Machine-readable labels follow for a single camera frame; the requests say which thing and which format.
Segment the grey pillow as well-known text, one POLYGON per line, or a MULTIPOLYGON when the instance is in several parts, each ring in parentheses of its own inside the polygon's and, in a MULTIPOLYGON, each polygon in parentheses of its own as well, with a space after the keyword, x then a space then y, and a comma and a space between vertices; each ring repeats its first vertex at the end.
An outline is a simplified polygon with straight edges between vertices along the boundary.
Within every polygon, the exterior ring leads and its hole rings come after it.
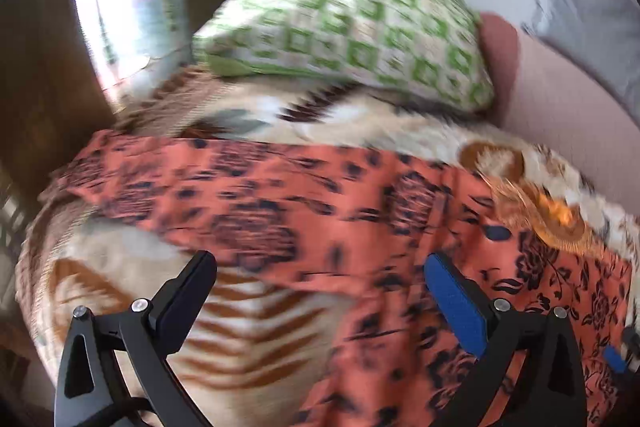
POLYGON ((534 0, 526 31, 588 72, 639 119, 639 8, 631 0, 534 0))

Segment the leaf-patterned beige blanket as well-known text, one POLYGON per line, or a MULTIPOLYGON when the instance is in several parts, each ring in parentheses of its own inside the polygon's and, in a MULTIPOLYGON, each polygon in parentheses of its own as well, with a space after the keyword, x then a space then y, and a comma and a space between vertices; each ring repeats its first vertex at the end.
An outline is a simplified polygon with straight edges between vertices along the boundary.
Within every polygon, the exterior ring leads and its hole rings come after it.
MULTIPOLYGON (((624 327, 637 317, 639 216, 608 202, 554 150, 490 124, 423 115, 401 107, 383 92, 349 84, 281 78, 224 82, 201 69, 189 68, 170 80, 156 100, 142 104, 107 132, 142 138, 387 150, 441 162, 488 179, 535 187, 576 212, 579 223, 568 236, 571 242, 599 243, 630 263, 624 327)), ((51 317, 49 284, 55 262, 80 242, 96 247, 106 244, 106 228, 94 208, 56 195, 56 178, 66 168, 55 175, 42 195, 43 208, 17 270, 18 301, 51 378, 58 377, 73 309, 86 306, 94 313, 122 312, 134 299, 151 297, 195 253, 188 254, 149 294, 128 299, 120 311, 99 311, 87 298, 81 298, 68 310, 65 329, 57 332, 51 317)))

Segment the green white checkered pillow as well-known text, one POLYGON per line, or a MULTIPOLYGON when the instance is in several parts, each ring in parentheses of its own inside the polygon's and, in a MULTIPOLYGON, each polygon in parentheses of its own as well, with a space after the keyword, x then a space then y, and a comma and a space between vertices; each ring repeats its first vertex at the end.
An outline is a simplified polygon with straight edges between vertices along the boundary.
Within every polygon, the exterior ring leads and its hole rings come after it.
POLYGON ((335 79, 475 114, 494 98, 464 0, 227 0, 193 36, 220 77, 335 79))

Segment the orange black floral garment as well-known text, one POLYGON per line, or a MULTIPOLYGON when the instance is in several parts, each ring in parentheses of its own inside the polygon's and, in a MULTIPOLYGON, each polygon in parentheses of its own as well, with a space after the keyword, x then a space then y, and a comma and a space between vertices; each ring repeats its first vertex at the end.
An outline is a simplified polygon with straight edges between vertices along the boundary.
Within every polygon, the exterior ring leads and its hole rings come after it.
POLYGON ((62 332, 81 298, 120 311, 194 251, 221 280, 172 367, 222 425, 427 426, 475 359, 424 284, 443 251, 491 298, 563 308, 587 421, 612 409, 630 263, 571 242, 576 212, 518 186, 387 150, 96 134, 55 193, 96 210, 104 247, 52 269, 62 332))

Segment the pink cylindrical bolster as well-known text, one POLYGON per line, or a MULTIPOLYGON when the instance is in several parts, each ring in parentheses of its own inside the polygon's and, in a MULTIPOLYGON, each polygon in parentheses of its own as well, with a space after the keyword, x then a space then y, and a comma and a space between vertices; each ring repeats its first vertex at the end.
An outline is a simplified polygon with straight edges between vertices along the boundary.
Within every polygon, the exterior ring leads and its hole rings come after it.
POLYGON ((596 80, 501 16, 480 14, 480 49, 495 98, 489 118, 547 145, 597 192, 639 213, 639 128, 596 80))

